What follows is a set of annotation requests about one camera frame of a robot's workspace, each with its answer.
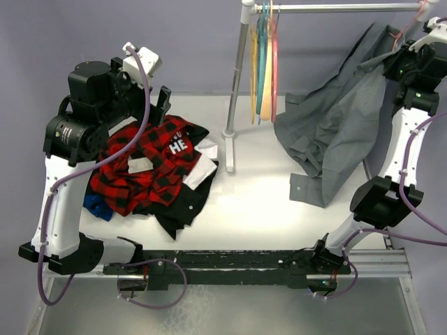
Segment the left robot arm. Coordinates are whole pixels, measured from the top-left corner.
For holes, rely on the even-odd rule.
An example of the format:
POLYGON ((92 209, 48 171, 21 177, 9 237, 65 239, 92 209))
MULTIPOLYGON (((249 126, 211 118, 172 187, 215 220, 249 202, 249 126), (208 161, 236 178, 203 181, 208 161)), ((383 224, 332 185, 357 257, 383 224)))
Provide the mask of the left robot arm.
POLYGON ((61 275, 87 273, 110 263, 135 274, 144 264, 142 245, 121 237, 102 239, 81 233, 90 174, 70 181, 64 177, 94 166, 111 128, 129 117, 142 120, 145 92, 140 71, 133 57, 115 57, 109 63, 86 61, 69 73, 68 87, 70 94, 45 130, 44 196, 52 196, 53 201, 43 260, 49 270, 61 275))

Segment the grey button-up shirt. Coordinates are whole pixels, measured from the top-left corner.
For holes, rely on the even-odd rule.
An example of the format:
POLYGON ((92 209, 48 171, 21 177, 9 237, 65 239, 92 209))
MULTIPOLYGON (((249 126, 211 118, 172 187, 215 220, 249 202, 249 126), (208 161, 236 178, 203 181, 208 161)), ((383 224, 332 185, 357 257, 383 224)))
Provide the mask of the grey button-up shirt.
POLYGON ((306 96, 287 93, 274 134, 304 174, 290 176, 289 198, 326 207, 372 150, 386 93, 384 61, 395 29, 373 23, 338 72, 306 96))

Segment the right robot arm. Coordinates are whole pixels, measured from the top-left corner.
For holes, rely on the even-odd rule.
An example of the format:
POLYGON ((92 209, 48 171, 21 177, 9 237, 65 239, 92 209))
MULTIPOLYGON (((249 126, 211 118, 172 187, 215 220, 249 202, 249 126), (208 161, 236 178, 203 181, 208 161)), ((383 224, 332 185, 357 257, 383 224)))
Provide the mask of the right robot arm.
POLYGON ((355 192, 349 218, 317 241, 309 263, 318 273, 343 267, 345 256, 364 237, 395 227, 423 200, 416 188, 416 168, 439 106, 436 87, 446 76, 446 43, 408 42, 386 59, 383 75, 398 83, 386 158, 379 174, 355 192))

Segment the pink wire hanger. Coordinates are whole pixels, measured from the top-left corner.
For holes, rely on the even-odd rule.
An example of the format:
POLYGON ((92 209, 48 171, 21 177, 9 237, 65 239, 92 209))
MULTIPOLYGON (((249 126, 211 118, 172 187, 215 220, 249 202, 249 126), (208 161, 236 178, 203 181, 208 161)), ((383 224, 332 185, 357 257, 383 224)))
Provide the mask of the pink wire hanger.
POLYGON ((411 27, 411 25, 416 23, 417 19, 423 14, 426 4, 427 4, 427 0, 419 1, 419 3, 420 3, 420 8, 419 8, 418 12, 415 14, 415 16, 409 21, 409 23, 406 26, 404 26, 398 33, 396 33, 396 34, 390 33, 390 36, 394 38, 392 51, 397 50, 397 47, 399 46, 399 40, 402 37, 404 37, 405 33, 411 27))

